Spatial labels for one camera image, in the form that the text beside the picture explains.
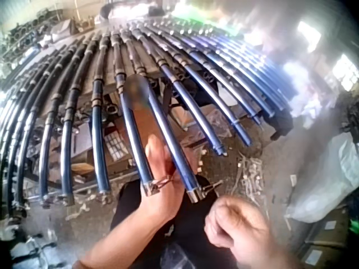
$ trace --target left hand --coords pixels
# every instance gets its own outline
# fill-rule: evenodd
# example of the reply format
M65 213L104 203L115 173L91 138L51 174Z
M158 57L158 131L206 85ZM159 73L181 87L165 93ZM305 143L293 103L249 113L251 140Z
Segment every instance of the left hand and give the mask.
M139 210L149 214L160 225L164 225L173 219L180 209L185 187L174 167L167 146L157 136L149 137L145 152L154 180L161 180L169 176L171 181L163 186L159 193L152 196L146 196L141 189ZM196 169L197 162L194 160L193 154L188 150L184 150L184 152L192 169Z

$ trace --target workshop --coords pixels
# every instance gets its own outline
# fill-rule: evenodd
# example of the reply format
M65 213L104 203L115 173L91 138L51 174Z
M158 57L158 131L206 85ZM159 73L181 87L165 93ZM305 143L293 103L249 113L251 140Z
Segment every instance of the workshop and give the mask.
M358 68L346 0L0 0L1 267L355 268Z

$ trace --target bright window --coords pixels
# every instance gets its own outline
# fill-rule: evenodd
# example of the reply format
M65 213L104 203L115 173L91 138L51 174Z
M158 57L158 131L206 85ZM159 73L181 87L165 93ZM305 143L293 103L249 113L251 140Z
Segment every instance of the bright window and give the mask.
M350 91L358 80L359 71L343 54L333 68L333 75L341 82L346 91Z
M298 31L308 40L308 52L313 52L321 38L321 34L309 26L305 22L301 21L298 25Z

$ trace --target white plastic bag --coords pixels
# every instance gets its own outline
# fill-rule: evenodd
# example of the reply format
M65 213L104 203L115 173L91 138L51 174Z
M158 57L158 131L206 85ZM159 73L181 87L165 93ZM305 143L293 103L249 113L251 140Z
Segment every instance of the white plastic bag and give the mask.
M308 223L319 221L358 187L359 157L351 135L342 133L332 138L298 179L287 217Z

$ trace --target factory floor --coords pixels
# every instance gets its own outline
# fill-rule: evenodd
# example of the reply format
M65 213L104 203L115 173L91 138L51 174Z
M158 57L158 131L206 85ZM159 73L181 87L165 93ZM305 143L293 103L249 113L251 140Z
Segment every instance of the factory floor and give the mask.
M200 174L211 182L224 180L224 184L218 188L218 193L229 194L235 185L241 154L247 158L261 159L266 207L274 236L281 245L286 245L295 252L302 244L311 225L293 219L286 221L284 218L292 192L290 175L300 173L306 166L305 161L310 160L308 155L314 157L320 153L321 147L318 145L325 143L323 141L318 143L318 140L323 134L314 134L312 130L304 129L298 119L294 121L294 129L287 136L272 142L270 136L274 129L271 126L264 123L261 130L248 119L243 121L243 125L252 137L254 145L246 149L241 145L238 137L225 138L223 142L228 149L228 156L218 158L211 150L207 150L207 153L201 157L203 166ZM114 187L115 192L118 192L121 184L116 184ZM239 193L240 188L236 188L233 192L234 195ZM41 231L46 238L48 234L55 234L58 241L57 248L45 250L46 256L50 257L50 264L66 262L70 268L70 264L108 233L116 204L102 206L93 200L85 204L86 206L82 205L81 214L73 219L69 219L71 218L69 216L75 216L72 214L79 212L81 205L72 208L53 206L50 211L41 209L36 203L31 205L29 217L24 223L26 230L30 234ZM15 268L32 267L29 263L23 262Z

